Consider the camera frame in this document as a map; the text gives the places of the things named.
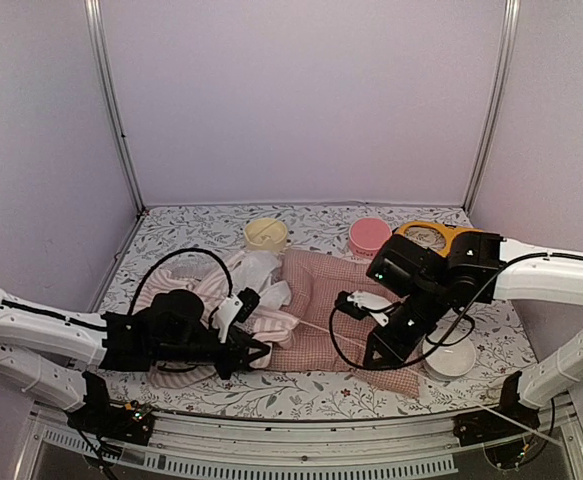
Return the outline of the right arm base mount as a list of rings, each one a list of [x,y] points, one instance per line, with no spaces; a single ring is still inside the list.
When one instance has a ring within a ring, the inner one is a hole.
[[[453,435],[461,446],[470,446],[512,435],[540,426],[538,410],[515,404],[496,407],[495,412],[485,410],[459,414],[453,418]]]

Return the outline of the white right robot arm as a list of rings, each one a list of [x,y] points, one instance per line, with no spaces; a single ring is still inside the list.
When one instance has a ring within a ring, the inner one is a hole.
[[[463,314],[475,303],[536,300],[583,307],[583,253],[476,230],[459,233],[448,245],[449,252],[440,254],[394,234],[380,248],[367,275],[404,301],[369,334],[364,367],[405,367],[445,314]],[[488,427],[495,435],[510,435],[527,412],[582,379],[583,328],[548,358],[503,383]]]

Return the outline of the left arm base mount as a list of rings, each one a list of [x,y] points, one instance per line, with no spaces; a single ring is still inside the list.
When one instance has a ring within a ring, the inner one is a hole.
[[[147,446],[153,433],[153,407],[137,401],[123,406],[84,406],[67,414],[68,425],[98,439],[119,440]]]

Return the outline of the white tent pole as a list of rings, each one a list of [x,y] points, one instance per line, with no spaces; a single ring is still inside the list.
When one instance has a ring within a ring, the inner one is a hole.
[[[226,340],[228,338],[229,329],[230,329],[231,325],[235,322],[235,319],[237,316],[237,313],[235,313],[233,311],[233,309],[230,309],[230,310],[228,310],[229,320],[228,321],[223,320],[221,318],[220,314],[224,313],[226,311],[226,308],[225,308],[226,305],[228,305],[231,308],[235,308],[235,307],[241,307],[242,303],[237,298],[228,297],[225,300],[223,300],[215,309],[213,309],[208,316],[208,327],[210,329],[219,330],[219,339],[221,342],[226,342]],[[380,368],[372,369],[371,367],[363,367],[361,365],[356,364],[355,362],[352,362],[350,359],[348,359],[344,355],[343,351],[340,349],[340,345],[338,344],[337,339],[345,340],[348,343],[351,343],[351,344],[358,346],[358,343],[356,343],[352,339],[345,337],[345,336],[342,336],[342,335],[339,335],[339,334],[336,334],[334,331],[334,325],[333,325],[334,315],[336,313],[337,308],[341,305],[342,305],[342,303],[337,304],[333,308],[333,310],[331,311],[331,314],[329,317],[328,329],[327,329],[327,332],[329,333],[333,348],[335,349],[337,355],[341,358],[342,361],[344,361],[348,366],[350,366],[351,368],[353,368],[355,370],[368,371],[368,372],[382,372],[382,369],[380,369]],[[432,354],[437,352],[442,347],[442,342],[449,337],[449,335],[455,330],[455,328],[459,325],[459,323],[466,316],[466,314],[467,314],[467,308],[462,307],[459,310],[459,313],[457,314],[454,322],[444,332],[444,335],[441,337],[441,339],[437,343],[433,344],[433,346],[431,347],[430,350],[428,350],[427,352],[422,354],[420,357],[417,357],[412,361],[407,361],[406,363],[402,364],[399,367],[389,366],[387,368],[387,371],[389,371],[389,370],[391,370],[391,371],[393,371],[393,370],[408,371],[411,374],[417,376],[422,382],[426,382],[427,384],[430,384],[434,388],[438,388],[440,390],[447,391],[449,394],[452,394],[451,390],[447,389],[446,387],[443,387],[441,384],[436,384],[427,375],[421,373],[417,369],[413,369],[413,366],[423,366],[425,363],[425,360],[429,356],[431,356]],[[545,441],[545,444],[548,444],[548,443],[551,443],[554,445],[558,444],[558,441],[555,439],[552,439],[550,435],[541,433],[538,429],[533,429],[533,428],[531,428],[523,423],[520,423],[517,420],[514,420],[510,417],[507,417],[506,415],[497,412],[494,408],[485,406],[479,402],[476,402],[472,399],[468,399],[468,398],[464,398],[464,397],[460,397],[460,400],[467,402],[467,403],[470,403],[471,405],[477,407],[480,413],[486,413],[488,419],[490,419],[491,417],[497,417],[498,419],[503,420],[504,424],[506,426],[517,427],[518,429],[521,429],[522,430],[521,434],[527,433],[534,438],[543,439]]]

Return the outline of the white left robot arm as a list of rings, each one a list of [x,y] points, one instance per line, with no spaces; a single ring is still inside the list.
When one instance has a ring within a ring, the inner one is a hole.
[[[259,303],[259,295],[245,288],[207,311],[199,295],[179,288],[125,314],[78,313],[0,289],[0,377],[109,434],[120,415],[92,368],[147,372],[158,362],[183,362],[210,365],[227,380],[271,351],[240,327]]]

